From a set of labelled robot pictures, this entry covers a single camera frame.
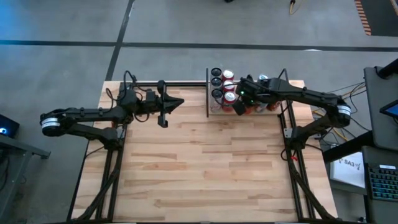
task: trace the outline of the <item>wooden table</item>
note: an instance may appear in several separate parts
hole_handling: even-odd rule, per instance
[[[303,81],[291,83],[303,86]],[[104,83],[99,106],[110,107],[105,88],[116,96],[119,84]],[[167,115],[168,128],[157,125],[157,115],[128,127],[115,222],[297,220],[287,163],[280,158],[284,142],[276,115],[207,118],[204,87],[169,87],[167,92],[185,99]],[[297,125],[313,120],[308,105],[293,106]],[[315,140],[308,143],[319,146]],[[93,141],[88,152],[98,147],[101,144]],[[311,190],[337,216],[321,152],[308,147],[303,156]],[[98,193],[105,158],[102,150],[86,159],[72,218]],[[304,199],[302,207],[307,216]],[[105,203],[104,216],[107,210]]]

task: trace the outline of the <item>can rack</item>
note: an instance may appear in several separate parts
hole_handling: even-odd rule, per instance
[[[209,115],[235,115],[237,116],[237,114],[235,113],[234,110],[230,111],[230,112],[225,112],[224,110],[220,109],[218,111],[212,111],[211,110],[211,106],[213,104],[215,104],[215,99],[212,97],[211,92],[217,88],[215,88],[212,84],[211,84],[211,79],[214,78],[213,75],[209,74],[209,68],[206,68],[206,115],[207,117],[209,117]],[[239,80],[233,80],[233,83],[236,84],[238,83]],[[223,97],[221,99],[220,103],[224,102],[224,94]],[[243,116],[259,116],[259,115],[278,115],[281,113],[281,109],[280,107],[278,107],[275,111],[269,111],[267,109],[265,109],[264,111],[261,112],[256,112],[256,111],[252,111],[250,114],[244,114]]]

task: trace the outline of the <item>black can lid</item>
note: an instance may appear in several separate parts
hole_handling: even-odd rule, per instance
[[[218,99],[218,98],[221,98],[223,96],[223,92],[221,90],[213,90],[213,91],[211,91],[211,96],[213,98]]]
[[[221,86],[223,84],[223,81],[220,78],[213,78],[211,80],[211,84],[213,86],[219,87],[219,86]]]
[[[211,75],[213,75],[213,76],[215,76],[215,77],[220,76],[221,73],[222,73],[222,71],[221,71],[221,69],[219,69],[219,68],[213,68],[213,69],[211,69]]]

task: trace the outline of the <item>gray floor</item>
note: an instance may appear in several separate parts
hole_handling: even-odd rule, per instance
[[[0,39],[109,41],[118,38],[128,0],[3,0]],[[125,42],[396,47],[396,37],[365,35],[354,1],[306,0],[288,15],[289,0],[137,0]],[[0,45],[0,110],[21,123],[18,139],[52,151],[35,158],[21,185],[14,219],[28,223],[66,219],[87,141],[41,134],[39,116],[55,108],[95,107],[114,47]],[[238,75],[291,79],[330,91],[363,80],[363,68],[385,65],[398,53],[296,50],[146,49],[123,47],[113,80],[130,70],[140,80],[203,80],[206,67]],[[370,128],[366,95],[354,99],[354,115]],[[348,129],[363,133],[357,125]],[[364,216],[362,196],[333,190],[339,217]]]

